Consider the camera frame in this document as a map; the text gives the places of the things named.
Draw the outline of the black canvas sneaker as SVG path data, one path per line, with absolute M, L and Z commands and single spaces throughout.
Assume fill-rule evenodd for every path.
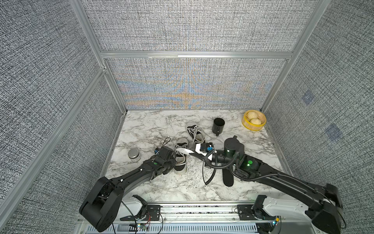
M 176 149 L 178 148 L 185 148 L 188 149 L 189 142 L 186 138 L 180 138 L 177 140 L 174 151 L 176 153 L 176 165 L 174 167 L 175 173 L 178 175 L 184 174 L 186 172 L 186 164 L 187 164 L 187 156 Z
M 201 144 L 201 143 L 206 142 L 206 139 L 205 139 L 205 136 L 202 130 L 196 123 L 188 122 L 186 124 L 186 131 L 192 137 L 193 143 Z

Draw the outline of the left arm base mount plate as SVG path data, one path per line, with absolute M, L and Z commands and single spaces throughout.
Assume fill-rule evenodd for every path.
M 160 219 L 160 205 L 148 205 L 140 209 L 139 213 L 135 215 L 136 221 L 159 221 Z M 120 215 L 120 221 L 134 221 L 132 215 Z

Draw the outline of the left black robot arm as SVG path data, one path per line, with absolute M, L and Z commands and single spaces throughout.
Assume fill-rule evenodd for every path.
M 176 165 L 175 152 L 164 146 L 136 169 L 111 179 L 101 177 L 84 199 L 79 213 L 103 232 L 115 221 L 124 195 L 142 183 L 168 174 Z

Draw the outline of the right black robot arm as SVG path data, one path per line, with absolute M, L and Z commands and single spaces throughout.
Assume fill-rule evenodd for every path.
M 228 169 L 233 177 L 241 181 L 265 184 L 295 198 L 307 206 L 304 214 L 311 223 L 325 233 L 339 234 L 346 228 L 341 214 L 343 202 L 336 186 L 309 183 L 271 167 L 246 154 L 237 136 L 226 139 L 223 150 L 215 149 L 211 142 L 201 143 L 188 154 L 210 168 Z

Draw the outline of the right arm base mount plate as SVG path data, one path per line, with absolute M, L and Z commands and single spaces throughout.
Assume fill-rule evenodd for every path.
M 242 204 L 237 205 L 237 214 L 239 215 L 240 220 L 266 220 L 274 221 L 275 216 L 268 214 L 263 206 L 256 206 L 251 204 Z

